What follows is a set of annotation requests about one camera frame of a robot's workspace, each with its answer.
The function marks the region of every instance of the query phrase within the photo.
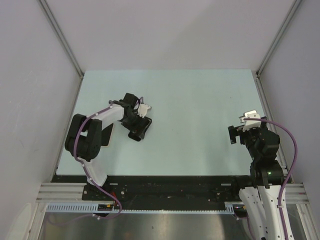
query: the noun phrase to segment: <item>white wall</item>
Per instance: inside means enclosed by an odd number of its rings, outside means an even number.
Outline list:
[[[48,0],[83,70],[251,69],[294,0]]]
[[[306,0],[276,49],[261,81],[274,120],[292,131],[298,144],[294,179],[303,182],[320,223],[320,1]],[[293,144],[283,133],[288,162]]]
[[[80,83],[36,0],[0,3],[0,239],[53,170]]]

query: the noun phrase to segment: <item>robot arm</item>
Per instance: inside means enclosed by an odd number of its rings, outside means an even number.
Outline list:
[[[282,204],[278,205],[280,188],[285,180],[282,168],[276,160],[280,137],[268,130],[265,122],[244,120],[250,118],[260,119],[260,116],[255,110],[246,112],[240,117],[240,121],[245,125],[228,127],[231,144],[235,144],[236,137],[239,136],[240,143],[246,146],[252,158],[252,185],[240,189],[239,197],[246,206],[255,239],[285,239],[279,211],[279,208],[282,208],[289,239],[293,240],[284,197],[285,190],[282,194]]]
[[[107,173],[101,168],[101,163],[95,159],[101,146],[109,144],[114,122],[121,122],[130,132],[129,138],[135,141],[141,141],[145,138],[145,133],[152,123],[152,120],[146,117],[151,107],[141,102],[133,94],[126,93],[123,99],[112,101],[108,109],[91,118],[84,126],[77,143],[76,154],[83,161],[92,180],[102,186],[106,179]],[[64,147],[74,156],[74,146],[76,136],[87,117],[76,114],[73,116],[69,132],[67,134]]]

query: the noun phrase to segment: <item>light blue tabletop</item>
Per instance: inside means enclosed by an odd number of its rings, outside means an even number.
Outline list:
[[[228,126],[244,112],[264,116],[249,69],[87,71],[74,114],[91,115],[126,93],[152,106],[152,124],[136,142],[115,123],[98,158],[108,175],[249,175],[244,145],[231,145]],[[84,175],[63,150],[58,175]]]

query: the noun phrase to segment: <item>white object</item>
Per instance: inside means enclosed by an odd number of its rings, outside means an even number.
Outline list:
[[[99,119],[102,121],[102,130],[110,126],[113,122],[119,121],[124,117],[124,108],[118,104],[113,104],[112,108],[101,113],[96,114],[92,119]],[[79,157],[83,161],[82,167],[85,167],[89,173],[87,178],[88,183],[95,182],[99,186],[102,186],[107,180],[107,173],[102,167],[101,160],[102,158],[96,157],[91,159],[91,161],[86,161]]]
[[[105,129],[106,127],[110,126],[116,121],[120,121],[121,119],[124,118],[124,112],[125,109],[118,105],[118,104],[113,104],[112,107],[110,106],[110,109],[94,116],[92,119],[99,119],[102,121],[102,130]]]
[[[261,121],[251,121],[244,119],[260,119],[260,115],[256,110],[247,111],[243,114],[243,116],[239,117],[241,123],[245,123],[243,127],[243,131],[247,131],[252,128],[259,128],[261,126]]]
[[[254,239],[285,240],[277,199],[280,188],[280,185],[271,185],[269,188],[264,186],[254,188],[251,186],[239,191],[239,197],[245,204],[249,215],[250,226],[254,231]],[[289,239],[294,240],[284,197],[282,198],[281,206]]]
[[[285,240],[285,233],[283,229],[283,224],[280,217],[279,207],[278,207],[278,196],[281,186],[273,185],[270,188],[265,188],[264,186],[258,186],[258,191],[260,193],[261,199],[263,201],[263,207],[266,217],[266,225],[268,227],[268,238],[267,239],[279,239]],[[286,195],[286,189],[284,189],[281,200],[281,208],[283,210],[285,225],[287,234],[290,240],[294,240],[292,234],[287,205],[284,196]]]
[[[239,197],[246,206],[250,226],[254,232],[254,239],[267,239],[266,214],[259,197],[258,189],[253,186],[240,189]]]
[[[147,115],[148,110],[151,110],[151,106],[141,103],[138,108],[138,115],[144,118]]]
[[[87,177],[88,183],[92,184],[93,180],[96,184],[99,186],[102,186],[105,181],[107,180],[107,173],[106,171],[101,167],[101,163],[98,159],[92,159],[91,161],[86,161],[79,157],[83,161],[84,167],[87,169],[89,175],[91,178]]]

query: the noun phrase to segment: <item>wire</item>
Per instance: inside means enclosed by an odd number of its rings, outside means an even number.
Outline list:
[[[250,235],[251,235],[252,239],[255,240],[255,235],[254,235],[254,233],[252,232],[252,229],[251,229],[251,226],[250,226],[249,216],[246,217],[246,222],[248,223],[248,229],[249,229]]]
[[[243,119],[244,121],[260,121],[260,122],[265,122],[268,124],[272,124],[275,125],[281,129],[283,129],[291,138],[293,145],[294,145],[294,156],[293,156],[293,161],[292,161],[292,165],[290,167],[290,170],[288,171],[288,174],[286,175],[286,178],[284,179],[284,182],[280,188],[279,191],[279,196],[278,196],[278,208],[279,208],[279,213],[280,213],[280,217],[281,217],[281,222],[282,222],[282,226],[283,226],[283,232],[284,232],[284,239],[288,240],[289,236],[288,236],[288,230],[287,230],[287,225],[286,225],[286,220],[285,220],[285,215],[284,215],[284,211],[282,209],[282,195],[284,193],[286,184],[288,183],[288,180],[294,170],[294,167],[296,165],[297,162],[297,158],[298,158],[298,145],[297,145],[297,141],[295,139],[295,137],[293,136],[293,134],[284,126],[282,126],[281,124],[274,122],[274,121],[270,121],[270,120],[266,120],[266,119],[261,119],[261,118],[245,118]]]
[[[103,192],[104,194],[106,194],[108,197],[110,197],[110,198],[112,198],[114,201],[116,201],[117,204],[118,204],[118,206],[119,206],[119,211],[118,211],[116,214],[114,214],[114,215],[107,215],[107,216],[98,216],[98,217],[97,217],[98,220],[99,220],[99,219],[114,219],[114,218],[116,218],[116,217],[119,216],[119,214],[121,213],[123,207],[122,207],[122,205],[121,205],[121,202],[120,202],[115,196],[113,196],[112,194],[110,194],[110,193],[108,193],[107,191],[105,191],[102,187],[100,187],[100,186],[92,179],[92,177],[90,176],[90,174],[89,174],[89,172],[88,172],[88,170],[87,170],[87,168],[86,168],[86,166],[85,166],[85,164],[84,164],[84,161],[80,160],[80,159],[78,158],[78,156],[77,156],[77,147],[78,147],[78,142],[79,142],[79,138],[80,138],[81,132],[82,132],[82,130],[84,129],[86,123],[87,123],[90,119],[92,119],[93,117],[98,116],[99,114],[102,114],[102,113],[110,110],[110,109],[112,108],[112,104],[113,104],[112,101],[109,101],[109,104],[110,104],[110,105],[109,105],[107,108],[104,108],[104,109],[98,111],[97,113],[94,113],[94,114],[92,114],[91,116],[88,116],[88,117],[83,121],[83,123],[81,124],[81,126],[80,126],[80,128],[79,128],[79,130],[78,130],[78,132],[77,132],[77,134],[76,134],[75,141],[74,141],[74,146],[73,146],[73,157],[74,157],[74,159],[75,159],[77,162],[81,163],[81,166],[83,167],[83,170],[84,170],[84,172],[85,172],[86,177],[87,177],[88,179],[90,179],[91,183],[92,183],[97,189],[99,189],[101,192]],[[63,222],[63,223],[54,223],[54,222],[52,222],[52,221],[49,219],[49,216],[48,216],[48,217],[47,217],[47,221],[48,221],[50,224],[54,225],[54,226],[62,227],[62,226],[68,225],[68,224],[70,224],[70,223],[73,223],[74,221],[77,221],[77,220],[79,220],[79,219],[86,218],[86,217],[89,217],[89,216],[95,217],[95,216],[97,216],[97,215],[95,215],[94,213],[93,213],[93,214],[85,214],[85,215],[78,216],[78,217],[76,217],[76,218],[74,218],[74,219],[72,219],[72,220],[70,220],[70,221]]]
[[[238,216],[236,213],[234,213],[232,216],[235,217],[235,219],[236,219],[237,221],[240,220],[240,219],[246,219],[246,218],[247,218],[246,216],[240,217],[240,216]]]
[[[140,101],[140,99],[138,99],[138,100],[136,101],[135,105],[134,105],[134,108],[133,108],[133,111],[134,111],[135,113],[138,112],[138,109],[139,109],[139,107],[140,107],[140,104],[141,104],[141,101]]]
[[[136,101],[134,107],[136,107],[137,105],[138,105],[138,107],[135,108],[134,110],[137,110],[137,111],[138,111],[138,109],[139,109],[139,107],[140,107],[140,104],[144,104],[144,97],[143,97],[143,96],[140,97],[140,98]]]
[[[88,179],[90,179],[91,183],[92,183],[97,189],[99,189],[101,192],[103,192],[104,194],[106,194],[108,197],[110,197],[110,198],[112,198],[113,200],[115,200],[115,201],[118,203],[118,205],[119,205],[119,211],[118,211],[115,215],[100,217],[100,218],[102,218],[102,219],[114,219],[114,218],[116,218],[116,217],[121,213],[121,211],[122,211],[122,205],[121,205],[120,201],[119,201],[116,197],[114,197],[112,194],[110,194],[110,193],[108,193],[107,191],[105,191],[102,187],[100,187],[100,186],[92,179],[92,177],[90,176],[90,174],[89,174],[89,172],[88,172],[88,170],[87,170],[87,168],[86,168],[86,165],[84,164],[84,161],[80,160],[80,159],[78,158],[78,156],[77,156],[77,147],[78,147],[78,142],[79,142],[79,138],[80,138],[81,132],[82,132],[82,130],[84,129],[86,123],[87,123],[90,119],[92,119],[93,117],[98,116],[99,114],[102,114],[102,113],[104,113],[104,112],[106,112],[106,111],[108,111],[108,110],[110,110],[110,106],[108,106],[108,107],[105,108],[105,109],[102,109],[102,110],[98,111],[97,113],[92,114],[91,116],[88,116],[88,117],[83,121],[83,123],[81,124],[81,126],[80,126],[80,128],[79,128],[79,130],[78,130],[78,133],[76,134],[75,141],[74,141],[74,146],[73,146],[73,157],[74,157],[74,159],[75,159],[77,162],[81,163],[81,166],[83,167],[83,170],[84,170],[84,172],[85,172],[86,177],[87,177]]]

